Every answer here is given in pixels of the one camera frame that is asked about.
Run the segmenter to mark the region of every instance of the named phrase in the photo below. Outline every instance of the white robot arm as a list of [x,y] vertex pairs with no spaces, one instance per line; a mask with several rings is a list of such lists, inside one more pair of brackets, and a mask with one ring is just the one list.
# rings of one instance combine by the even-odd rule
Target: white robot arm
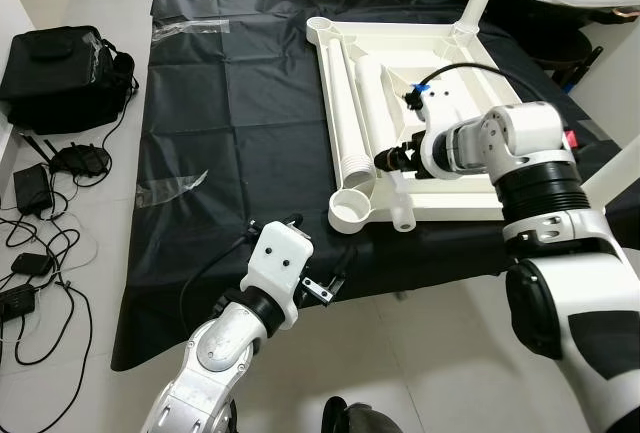
[[[640,284],[604,215],[589,207],[558,113],[546,103],[502,106],[449,128],[431,128],[429,108],[422,114],[426,132],[378,154],[376,166],[420,178],[489,174],[517,262],[506,281],[516,336],[558,362],[592,431],[635,433]],[[260,344],[295,323],[294,292],[312,253],[292,224],[264,227],[242,291],[191,336],[143,433],[235,432],[232,388]],[[302,285],[325,304],[335,294],[309,278]]]
[[376,166],[419,178],[489,174],[516,261],[506,279],[516,336],[557,361],[592,431],[637,431],[640,283],[604,214],[589,206],[555,108],[500,106],[438,131],[436,104],[422,100],[426,132],[380,152]]
[[235,431],[231,390],[260,344],[298,319],[293,295],[312,253],[309,238],[291,224],[262,229],[236,301],[191,335],[180,373],[153,404],[142,433]]

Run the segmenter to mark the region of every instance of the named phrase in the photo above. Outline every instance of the black cable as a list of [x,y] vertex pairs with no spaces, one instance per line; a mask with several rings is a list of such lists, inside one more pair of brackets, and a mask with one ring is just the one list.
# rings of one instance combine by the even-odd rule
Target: black cable
[[[53,217],[53,214],[56,211],[56,195],[54,193],[54,188],[53,188],[53,184],[55,182],[55,178],[56,178],[56,174],[55,173],[51,173],[51,170],[49,170],[49,191],[51,191],[51,215],[50,217]],[[42,213],[42,211],[38,212],[38,218],[40,218],[42,220],[42,217],[40,216],[40,214]]]
[[[58,278],[60,280],[60,282],[62,282],[62,276],[58,273]],[[13,349],[13,356],[16,360],[16,363],[18,363],[19,365],[22,366],[33,366],[33,365],[37,365],[39,363],[42,363],[43,361],[45,361],[47,358],[49,358],[53,352],[56,350],[56,348],[58,347],[58,345],[60,344],[60,341],[62,341],[62,337],[64,336],[65,332],[67,331],[67,327],[69,326],[69,323],[71,322],[71,318],[73,317],[73,312],[76,309],[76,302],[73,299],[73,296],[71,295],[71,293],[69,293],[69,290],[67,288],[64,288],[65,293],[67,294],[67,296],[69,297],[69,302],[71,304],[71,308],[69,309],[69,314],[67,315],[67,319],[64,322],[64,325],[62,326],[62,330],[60,330],[60,334],[58,335],[58,338],[56,339],[55,343],[53,344],[53,346],[49,349],[49,351],[42,357],[38,358],[37,360],[31,360],[31,361],[25,361],[22,360],[20,358],[20,340],[22,339],[22,335],[24,334],[24,327],[25,327],[25,319],[24,319],[24,315],[21,316],[21,324],[20,324],[20,332],[18,333],[18,341],[15,344],[15,347]]]
[[[55,200],[56,196],[59,196],[64,201],[64,207],[62,208],[61,211],[58,211],[57,213],[56,213],[56,200]],[[49,218],[43,218],[42,217],[42,212],[44,210],[38,211],[36,213],[36,216],[41,221],[57,220],[62,215],[64,215],[67,212],[67,210],[69,209],[69,199],[66,196],[64,196],[62,193],[60,193],[59,191],[51,190],[51,198],[52,198],[52,201],[51,201],[51,214],[49,215]]]
[[182,323],[182,329],[184,330],[187,337],[191,334],[191,330],[187,325],[187,319],[184,311],[184,298],[189,289],[189,286],[193,284],[198,278],[204,275],[211,267],[213,267],[216,263],[222,260],[229,253],[233,252],[236,248],[242,245],[245,241],[247,241],[247,235],[242,235],[236,241],[234,241],[231,246],[229,246],[226,250],[218,253],[211,260],[209,260],[202,268],[200,268],[197,272],[195,272],[182,286],[182,290],[180,290],[180,298],[178,300],[178,314],[180,315],[180,323]]
[[[75,233],[77,235],[75,240],[74,241],[69,240],[69,237],[67,236],[67,233]],[[51,238],[50,241],[54,241],[55,239],[57,239],[60,236],[62,236],[63,238],[65,238],[67,240],[66,248],[64,250],[62,250],[60,253],[56,254],[56,258],[59,258],[60,256],[62,256],[62,259],[58,260],[59,266],[62,267],[62,264],[67,259],[67,255],[71,251],[71,248],[73,248],[78,243],[78,241],[80,241],[80,232],[78,230],[75,230],[75,229],[72,229],[72,228],[69,228],[67,230],[62,230],[62,231],[60,231],[60,233],[57,233],[53,238]]]
[[0,196],[0,211],[11,211],[17,208],[17,206],[12,206],[11,208],[2,208],[2,196]]
[[[60,226],[56,223],[55,220],[50,220],[50,221],[51,221],[51,224],[55,226],[56,230],[58,230],[58,233],[56,233],[51,237],[51,239],[47,243],[47,246],[51,248],[51,244],[60,236],[64,237],[67,240],[67,247],[60,253],[56,254],[56,256],[60,256],[61,254],[68,252],[71,248],[73,248],[78,243],[78,241],[80,241],[80,232],[75,228],[66,228],[63,230],[62,228],[60,228]],[[74,233],[76,235],[75,240],[71,241],[67,236],[67,233]]]
[[[65,290],[73,291],[74,293],[82,296],[82,298],[84,299],[84,301],[85,301],[85,303],[87,305],[87,315],[89,317],[89,341],[87,341],[87,348],[85,349],[84,356],[82,358],[82,368],[80,370],[80,378],[78,379],[78,385],[76,386],[75,392],[73,393],[73,397],[71,398],[71,400],[69,401],[67,406],[64,408],[64,410],[62,410],[62,412],[56,417],[56,419],[53,420],[51,423],[49,423],[49,425],[47,425],[43,429],[39,430],[37,433],[44,433],[45,431],[48,431],[51,428],[53,428],[62,419],[62,417],[67,414],[67,412],[71,409],[73,404],[78,399],[78,395],[80,394],[80,388],[82,388],[82,382],[84,380],[84,374],[85,374],[85,371],[87,369],[87,359],[89,358],[89,351],[91,349],[91,342],[93,341],[93,316],[91,315],[91,305],[89,303],[89,298],[87,298],[87,296],[84,293],[82,293],[80,290],[77,290],[77,289],[73,288],[69,284],[62,284],[62,283],[59,283],[59,284],[56,283],[56,284],[58,286],[61,286]],[[11,433],[11,431],[7,430],[2,425],[0,425],[0,432],[2,432],[2,433]]]
[[67,200],[71,201],[73,200],[76,196],[78,196],[78,192],[80,191],[80,187],[78,186],[78,184],[74,181],[73,182],[74,185],[76,185],[76,191],[73,192],[73,195],[71,195],[70,198],[67,198]]
[[107,178],[107,176],[109,176],[109,173],[111,173],[111,169],[113,168],[113,158],[111,157],[109,152],[106,150],[105,145],[107,144],[107,140],[109,139],[109,137],[120,127],[120,125],[122,125],[122,122],[124,121],[124,117],[127,113],[127,107],[129,106],[129,102],[131,101],[131,98],[133,97],[135,92],[138,90],[138,86],[139,86],[138,80],[136,80],[135,78],[132,78],[132,79],[134,83],[129,88],[129,95],[127,96],[127,99],[124,102],[124,106],[122,107],[122,115],[120,116],[118,123],[116,123],[116,125],[113,128],[111,128],[111,130],[109,130],[107,134],[104,136],[104,138],[102,139],[102,144],[100,145],[100,147],[104,150],[104,152],[108,157],[107,166],[106,166],[107,171],[99,179],[97,179],[93,183],[88,183],[88,184],[78,183],[78,177],[74,176],[73,182],[75,183],[76,186],[78,186],[78,188],[90,188],[92,186],[96,186],[97,184],[102,183]]
[[[31,240],[33,240],[35,238],[35,236],[38,233],[38,228],[34,225],[32,225],[31,223],[28,223],[26,221],[22,221],[22,219],[24,218],[24,215],[20,215],[20,218],[18,218],[18,221],[7,221],[5,220],[5,223],[9,223],[11,225],[13,225],[13,228],[11,229],[11,232],[9,233],[9,235],[7,236],[7,238],[4,240],[4,244],[7,248],[16,248],[18,246],[22,246],[25,243],[30,242]],[[18,243],[9,243],[9,240],[13,237],[13,235],[15,234],[15,232],[18,230],[18,228],[22,228],[27,230],[30,234],[29,236],[22,240],[19,241]]]
[[[433,73],[425,77],[420,82],[420,86],[426,86],[431,80],[433,80],[437,76],[440,76],[442,73],[446,73],[447,71],[455,70],[456,68],[476,68],[479,70],[495,73],[496,75],[503,76],[508,80],[511,80],[512,82],[519,84],[524,89],[526,89],[533,96],[533,98],[535,99],[543,98],[543,95],[541,95],[540,92],[533,85],[528,83],[523,78],[520,78],[515,73],[499,70],[498,68],[495,68],[493,66],[483,65],[482,63],[463,62],[463,63],[452,63],[450,65],[443,66],[442,68],[437,69],[436,71],[434,71]],[[408,93],[405,95],[404,99],[407,102],[407,105],[409,106],[410,109],[419,110],[422,108],[423,105],[422,105],[422,100],[420,99],[420,93],[421,93],[421,90],[419,88],[414,88],[411,93]]]
[[0,278],[0,281],[4,281],[7,278],[9,278],[10,276],[13,276],[14,273],[9,273],[8,275],[3,276],[2,278]]
[[[45,243],[45,242],[44,242],[44,241],[43,241],[43,240],[38,236],[38,229],[37,229],[37,227],[36,227],[35,225],[32,225],[31,223],[28,223],[28,222],[26,222],[26,221],[22,221],[22,218],[23,218],[23,216],[21,216],[21,217],[20,217],[20,220],[15,221],[15,220],[7,220],[7,219],[5,219],[5,218],[0,217],[0,225],[1,225],[1,224],[3,224],[3,223],[8,223],[8,224],[10,224],[10,225],[13,225],[13,229],[11,230],[11,233],[10,233],[10,234],[9,234],[9,236],[7,237],[7,239],[6,239],[6,241],[5,241],[5,245],[6,245],[8,248],[14,248],[14,247],[21,246],[21,245],[25,244],[27,241],[35,240],[35,241],[37,241],[38,243],[40,243],[40,244],[44,247],[44,249],[45,249],[45,251],[46,251],[46,254],[47,254],[48,256],[50,256],[51,258],[53,258],[53,260],[54,260],[54,266],[55,266],[55,268],[56,268],[56,269],[58,269],[58,268],[59,268],[59,264],[58,264],[57,257],[56,257],[56,255],[54,255],[54,254],[53,254],[53,252],[49,249],[49,246],[47,245],[47,243]],[[16,244],[10,244],[10,243],[9,243],[9,238],[11,238],[11,236],[15,233],[15,231],[16,231],[16,229],[17,229],[17,228],[22,228],[23,230],[27,230],[27,231],[29,232],[29,237],[28,237],[26,240],[21,241],[21,242],[18,242],[18,243],[16,243]]]
[[6,288],[6,286],[9,284],[9,282],[11,281],[11,278],[13,278],[13,275],[15,275],[15,273],[9,273],[7,276],[5,276],[2,280],[6,280],[2,286],[0,286],[0,291],[4,290]]

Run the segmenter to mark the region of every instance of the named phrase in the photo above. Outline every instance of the clear plastic tape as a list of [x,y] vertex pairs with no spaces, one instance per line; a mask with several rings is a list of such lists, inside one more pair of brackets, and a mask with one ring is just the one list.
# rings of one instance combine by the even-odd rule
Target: clear plastic tape
[[162,41],[178,33],[229,33],[229,20],[189,20],[153,28],[151,42]]
[[136,185],[136,208],[168,203],[187,191],[197,188],[207,178],[209,170],[201,175],[178,176],[163,180],[150,180]]
[[100,43],[100,40],[98,40],[93,33],[85,34],[82,37],[82,41],[93,47],[93,68],[91,70],[91,82],[93,83],[96,80],[96,71],[100,64],[100,50],[102,50],[102,43]]

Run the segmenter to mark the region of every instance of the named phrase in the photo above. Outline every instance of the black tablecloth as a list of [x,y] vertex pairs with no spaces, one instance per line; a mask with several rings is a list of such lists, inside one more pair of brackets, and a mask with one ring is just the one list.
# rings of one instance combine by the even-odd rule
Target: black tablecloth
[[[244,230],[304,215],[318,281],[349,245],[358,260],[340,299],[497,274],[508,261],[499,222],[420,223],[410,233],[371,224],[354,236],[329,227],[335,191],[312,16],[336,21],[452,23],[466,0],[154,0],[138,195],[129,271],[112,368],[134,367],[185,339],[178,315],[184,281]],[[480,39],[501,68],[534,84],[583,145],[588,178],[617,148],[583,127],[588,120],[507,34],[481,24]],[[513,85],[523,100],[526,91]],[[610,219],[637,243],[637,196]],[[191,324],[246,272],[250,246],[209,271],[188,295]]]

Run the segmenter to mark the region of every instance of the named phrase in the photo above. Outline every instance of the black backpack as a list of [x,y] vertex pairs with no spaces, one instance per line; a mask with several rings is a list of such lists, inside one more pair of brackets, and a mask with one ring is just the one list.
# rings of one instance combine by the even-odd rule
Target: black backpack
[[13,38],[0,100],[10,123],[38,134],[87,130],[116,120],[134,66],[93,26],[30,31]]

